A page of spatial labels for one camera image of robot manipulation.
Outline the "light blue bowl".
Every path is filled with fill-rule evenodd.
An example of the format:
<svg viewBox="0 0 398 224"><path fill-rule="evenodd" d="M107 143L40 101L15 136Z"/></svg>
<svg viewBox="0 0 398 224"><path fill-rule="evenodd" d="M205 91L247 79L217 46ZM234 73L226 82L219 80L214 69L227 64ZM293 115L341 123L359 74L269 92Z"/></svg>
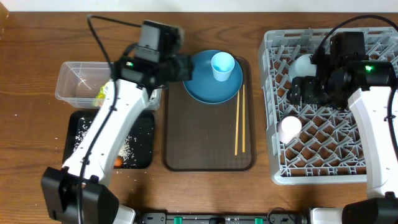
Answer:
<svg viewBox="0 0 398 224"><path fill-rule="evenodd" d="M301 55L289 67L289 80L292 82L296 77L315 77L317 66L311 63L312 54Z"/></svg>

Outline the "dark blue plate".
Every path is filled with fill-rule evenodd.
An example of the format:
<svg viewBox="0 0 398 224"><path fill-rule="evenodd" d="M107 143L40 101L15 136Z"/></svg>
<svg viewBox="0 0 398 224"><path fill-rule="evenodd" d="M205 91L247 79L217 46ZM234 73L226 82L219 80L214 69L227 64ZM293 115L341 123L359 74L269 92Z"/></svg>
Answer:
<svg viewBox="0 0 398 224"><path fill-rule="evenodd" d="M235 59L230 77L219 82L213 76L212 57L220 50L205 50L192 57L194 69L192 79L184 81L187 92L196 100L206 104L220 104L232 99L243 84L243 71Z"/></svg>

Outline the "light blue cup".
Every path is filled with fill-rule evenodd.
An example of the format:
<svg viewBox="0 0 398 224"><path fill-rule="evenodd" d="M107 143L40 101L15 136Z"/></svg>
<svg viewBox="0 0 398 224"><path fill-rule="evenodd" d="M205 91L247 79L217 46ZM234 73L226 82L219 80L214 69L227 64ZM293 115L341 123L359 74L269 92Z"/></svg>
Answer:
<svg viewBox="0 0 398 224"><path fill-rule="evenodd" d="M211 59L213 76L219 82L224 82L230 77L234 66L234 57L226 52L218 52Z"/></svg>

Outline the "pink cup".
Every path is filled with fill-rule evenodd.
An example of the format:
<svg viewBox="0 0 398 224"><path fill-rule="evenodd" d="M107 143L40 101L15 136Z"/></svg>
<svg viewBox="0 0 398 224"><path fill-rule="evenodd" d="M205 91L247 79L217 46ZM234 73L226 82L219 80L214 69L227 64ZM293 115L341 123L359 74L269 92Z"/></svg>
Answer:
<svg viewBox="0 0 398 224"><path fill-rule="evenodd" d="M280 142L287 144L297 138L301 132L302 123L295 116L287 116L277 124Z"/></svg>

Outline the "wooden chopstick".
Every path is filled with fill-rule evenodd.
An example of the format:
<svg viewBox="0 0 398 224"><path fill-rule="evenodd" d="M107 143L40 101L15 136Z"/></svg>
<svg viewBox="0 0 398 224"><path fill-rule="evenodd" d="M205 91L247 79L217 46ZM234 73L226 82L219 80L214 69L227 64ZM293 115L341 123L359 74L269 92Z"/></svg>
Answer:
<svg viewBox="0 0 398 224"><path fill-rule="evenodd" d="M242 127L242 152L245 153L246 152L246 100L245 100L245 84L243 84L243 96L242 96L242 123L243 123L243 127Z"/></svg>
<svg viewBox="0 0 398 224"><path fill-rule="evenodd" d="M240 90L237 92L236 100L236 125L235 125L235 143L234 143L234 155L238 155L238 139L239 139L239 106L240 106Z"/></svg>

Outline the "white cooked rice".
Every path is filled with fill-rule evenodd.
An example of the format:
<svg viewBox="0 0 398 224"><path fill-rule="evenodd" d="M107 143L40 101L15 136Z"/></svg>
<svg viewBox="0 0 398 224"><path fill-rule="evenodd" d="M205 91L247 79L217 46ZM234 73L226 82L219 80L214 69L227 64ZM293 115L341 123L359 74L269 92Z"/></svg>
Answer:
<svg viewBox="0 0 398 224"><path fill-rule="evenodd" d="M92 124L93 118L80 118L77 122L77 131L75 134L75 143L73 144L72 152L75 152L79 145L81 144L82 140L86 136L90 125ZM131 128L129 134L127 135L126 139L124 140L119 152L118 156L123 158L123 167L127 166L127 160L134 157L133 147L131 146L132 143L135 143L137 138L133 137L133 130Z"/></svg>

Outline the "orange carrot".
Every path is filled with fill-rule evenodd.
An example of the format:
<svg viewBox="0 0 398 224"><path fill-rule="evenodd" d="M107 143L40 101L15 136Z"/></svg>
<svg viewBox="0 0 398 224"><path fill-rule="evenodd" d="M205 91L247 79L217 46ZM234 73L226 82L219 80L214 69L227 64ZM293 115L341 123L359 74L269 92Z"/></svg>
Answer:
<svg viewBox="0 0 398 224"><path fill-rule="evenodd" d="M123 158L122 157L117 157L114 163L115 168L121 168L123 166Z"/></svg>

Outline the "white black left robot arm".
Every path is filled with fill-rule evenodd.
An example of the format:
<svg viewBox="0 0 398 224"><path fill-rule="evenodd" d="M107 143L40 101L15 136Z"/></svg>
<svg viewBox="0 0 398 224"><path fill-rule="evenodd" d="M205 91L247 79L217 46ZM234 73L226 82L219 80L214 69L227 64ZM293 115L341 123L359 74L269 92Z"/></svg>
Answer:
<svg viewBox="0 0 398 224"><path fill-rule="evenodd" d="M120 204L108 185L118 153L152 90L192 78L187 54L159 62L121 57L110 64L113 81L78 149L61 169L41 179L49 217L62 223L133 223L134 209Z"/></svg>

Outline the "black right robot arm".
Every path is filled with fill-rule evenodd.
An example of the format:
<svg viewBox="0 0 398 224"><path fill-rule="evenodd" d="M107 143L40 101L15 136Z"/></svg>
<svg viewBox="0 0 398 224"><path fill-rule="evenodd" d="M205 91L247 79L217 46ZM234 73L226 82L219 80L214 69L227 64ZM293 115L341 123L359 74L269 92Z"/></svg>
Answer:
<svg viewBox="0 0 398 224"><path fill-rule="evenodd" d="M397 223L397 77L389 62L352 60L339 67L295 62L290 102L349 108L367 173L367 199L343 208L313 208L310 223Z"/></svg>

